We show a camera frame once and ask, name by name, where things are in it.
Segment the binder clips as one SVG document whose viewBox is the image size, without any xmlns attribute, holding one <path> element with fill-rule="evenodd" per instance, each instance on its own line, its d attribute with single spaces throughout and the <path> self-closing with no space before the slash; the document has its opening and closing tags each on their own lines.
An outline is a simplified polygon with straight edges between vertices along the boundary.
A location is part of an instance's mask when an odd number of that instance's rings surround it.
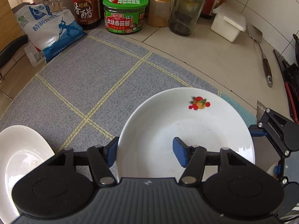
<svg viewBox="0 0 299 224">
<path fill-rule="evenodd" d="M 63 9 L 62 0 L 44 0 L 43 4 L 49 7 L 50 12 L 57 12 Z"/>
</svg>

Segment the yellow lidded spice jar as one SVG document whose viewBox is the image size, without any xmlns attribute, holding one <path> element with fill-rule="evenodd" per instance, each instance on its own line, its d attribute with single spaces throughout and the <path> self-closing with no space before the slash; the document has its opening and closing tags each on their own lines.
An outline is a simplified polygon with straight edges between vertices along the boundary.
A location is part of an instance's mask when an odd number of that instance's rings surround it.
<svg viewBox="0 0 299 224">
<path fill-rule="evenodd" d="M 166 27 L 171 9 L 171 0 L 150 0 L 147 23 L 154 27 Z"/>
</svg>

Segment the clear glass bottle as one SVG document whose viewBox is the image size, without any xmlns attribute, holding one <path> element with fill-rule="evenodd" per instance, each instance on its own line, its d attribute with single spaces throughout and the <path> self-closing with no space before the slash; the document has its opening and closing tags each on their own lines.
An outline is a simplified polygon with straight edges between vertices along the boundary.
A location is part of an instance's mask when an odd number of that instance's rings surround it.
<svg viewBox="0 0 299 224">
<path fill-rule="evenodd" d="M 206 0 L 174 0 L 168 27 L 180 36 L 189 36 L 198 22 Z"/>
</svg>

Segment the plain white plate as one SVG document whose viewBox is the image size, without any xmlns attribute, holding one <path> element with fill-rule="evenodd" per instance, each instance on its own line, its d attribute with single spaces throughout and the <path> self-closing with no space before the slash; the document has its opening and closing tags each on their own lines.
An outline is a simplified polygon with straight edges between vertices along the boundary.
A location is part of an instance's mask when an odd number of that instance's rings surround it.
<svg viewBox="0 0 299 224">
<path fill-rule="evenodd" d="M 11 223 L 19 212 L 12 200 L 17 181 L 48 160 L 54 151 L 35 130 L 13 125 L 1 131 L 1 221 Z"/>
</svg>

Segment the green lidded sauce jar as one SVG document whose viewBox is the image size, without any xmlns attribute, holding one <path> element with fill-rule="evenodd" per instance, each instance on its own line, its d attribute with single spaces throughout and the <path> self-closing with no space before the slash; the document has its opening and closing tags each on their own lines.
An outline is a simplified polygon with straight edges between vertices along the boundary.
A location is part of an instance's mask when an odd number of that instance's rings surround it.
<svg viewBox="0 0 299 224">
<path fill-rule="evenodd" d="M 105 28 L 117 34 L 139 31 L 148 3 L 149 0 L 103 0 Z"/>
</svg>

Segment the white blue salt bag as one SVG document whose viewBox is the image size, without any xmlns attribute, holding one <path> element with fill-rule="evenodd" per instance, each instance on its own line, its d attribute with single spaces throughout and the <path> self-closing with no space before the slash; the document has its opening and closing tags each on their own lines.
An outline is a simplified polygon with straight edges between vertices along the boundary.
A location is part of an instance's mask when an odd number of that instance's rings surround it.
<svg viewBox="0 0 299 224">
<path fill-rule="evenodd" d="M 14 16 L 30 42 L 42 51 L 46 62 L 87 35 L 67 8 L 52 12 L 43 4 L 25 5 Z"/>
</svg>

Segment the grey checked table mat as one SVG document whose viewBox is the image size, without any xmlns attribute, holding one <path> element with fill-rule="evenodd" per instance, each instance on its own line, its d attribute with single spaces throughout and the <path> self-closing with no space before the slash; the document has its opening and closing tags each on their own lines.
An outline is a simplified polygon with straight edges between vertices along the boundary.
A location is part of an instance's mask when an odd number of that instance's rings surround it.
<svg viewBox="0 0 299 224">
<path fill-rule="evenodd" d="M 85 151 L 121 135 L 131 114 L 150 97 L 173 88 L 198 88 L 232 105 L 247 127 L 256 118 L 192 72 L 101 29 L 69 46 L 19 93 L 1 129 L 23 125 L 53 151 Z"/>
</svg>

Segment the white plate with fruit print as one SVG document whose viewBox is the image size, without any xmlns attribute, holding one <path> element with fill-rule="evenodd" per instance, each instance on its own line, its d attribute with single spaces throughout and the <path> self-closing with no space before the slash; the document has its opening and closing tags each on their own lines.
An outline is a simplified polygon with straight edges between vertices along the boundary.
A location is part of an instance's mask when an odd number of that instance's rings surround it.
<svg viewBox="0 0 299 224">
<path fill-rule="evenodd" d="M 144 101 L 120 135 L 118 178 L 176 178 L 184 171 L 173 152 L 173 139 L 210 152 L 227 147 L 255 162 L 248 127 L 223 98 L 198 88 L 173 88 Z"/>
</svg>

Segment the white plastic container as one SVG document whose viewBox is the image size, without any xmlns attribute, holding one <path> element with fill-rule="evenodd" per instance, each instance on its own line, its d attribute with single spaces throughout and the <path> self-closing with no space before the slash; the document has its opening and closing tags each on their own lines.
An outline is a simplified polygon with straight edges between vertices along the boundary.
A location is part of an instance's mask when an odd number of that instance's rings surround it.
<svg viewBox="0 0 299 224">
<path fill-rule="evenodd" d="M 213 9 L 215 14 L 211 30 L 233 43 L 240 32 L 246 31 L 246 19 L 242 13 L 226 3 Z"/>
</svg>

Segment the dark vinegar bottle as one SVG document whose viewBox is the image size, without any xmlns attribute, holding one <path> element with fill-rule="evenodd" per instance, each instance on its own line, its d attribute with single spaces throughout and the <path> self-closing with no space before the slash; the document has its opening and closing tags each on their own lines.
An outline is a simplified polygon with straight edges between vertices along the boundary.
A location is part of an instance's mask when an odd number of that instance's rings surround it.
<svg viewBox="0 0 299 224">
<path fill-rule="evenodd" d="M 77 23 L 83 30 L 91 30 L 100 24 L 100 0 L 73 0 Z"/>
</svg>

